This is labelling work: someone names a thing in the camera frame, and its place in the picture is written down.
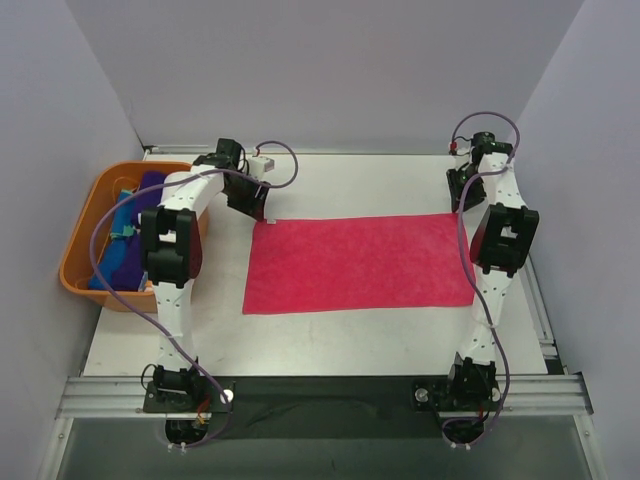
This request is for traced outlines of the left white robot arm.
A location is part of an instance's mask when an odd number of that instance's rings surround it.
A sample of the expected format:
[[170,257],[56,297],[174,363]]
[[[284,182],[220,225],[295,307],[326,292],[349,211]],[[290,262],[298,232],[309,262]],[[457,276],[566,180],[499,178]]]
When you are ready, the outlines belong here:
[[243,158],[231,139],[199,156],[187,171],[170,175],[158,205],[140,214],[141,263],[156,300],[163,335],[150,387],[181,412],[206,398],[206,380],[196,367],[191,295],[203,262],[199,218],[213,198],[257,221],[264,219],[269,187],[264,176],[274,161],[259,154]]

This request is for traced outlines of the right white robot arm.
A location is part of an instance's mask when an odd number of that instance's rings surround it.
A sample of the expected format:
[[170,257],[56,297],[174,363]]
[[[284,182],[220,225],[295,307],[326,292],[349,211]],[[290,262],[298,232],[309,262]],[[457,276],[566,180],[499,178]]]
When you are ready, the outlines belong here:
[[460,215],[482,203],[487,208],[472,239],[459,229],[458,243],[465,276],[473,281],[471,323],[443,385],[448,405],[483,410],[500,399],[496,358],[504,350],[495,334],[512,281],[524,266],[539,213],[524,202],[510,162],[514,147],[490,132],[470,140],[469,160],[446,172],[451,210]]

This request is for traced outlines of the pink towel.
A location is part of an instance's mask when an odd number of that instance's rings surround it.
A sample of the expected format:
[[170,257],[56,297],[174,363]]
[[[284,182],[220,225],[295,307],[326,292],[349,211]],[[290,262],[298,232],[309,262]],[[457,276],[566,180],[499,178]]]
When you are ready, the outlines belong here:
[[254,227],[243,311],[466,307],[453,214],[278,220]]

